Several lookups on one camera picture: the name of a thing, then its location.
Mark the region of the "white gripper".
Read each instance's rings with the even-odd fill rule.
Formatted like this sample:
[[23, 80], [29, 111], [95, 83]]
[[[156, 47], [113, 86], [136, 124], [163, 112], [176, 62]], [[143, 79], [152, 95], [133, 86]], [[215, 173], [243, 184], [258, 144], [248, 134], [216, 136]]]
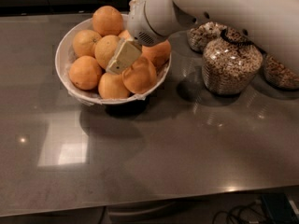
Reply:
[[[127, 29], [142, 46], [155, 46], [180, 30], [178, 9], [172, 0], [131, 0], [129, 6]], [[120, 40], [107, 72], [119, 75], [140, 57], [141, 46], [134, 40]]]

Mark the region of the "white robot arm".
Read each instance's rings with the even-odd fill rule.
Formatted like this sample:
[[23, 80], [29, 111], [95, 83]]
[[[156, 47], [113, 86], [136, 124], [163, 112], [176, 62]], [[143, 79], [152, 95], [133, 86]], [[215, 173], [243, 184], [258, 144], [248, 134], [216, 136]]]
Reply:
[[215, 21], [299, 72], [299, 0], [132, 0], [125, 27], [141, 45]]

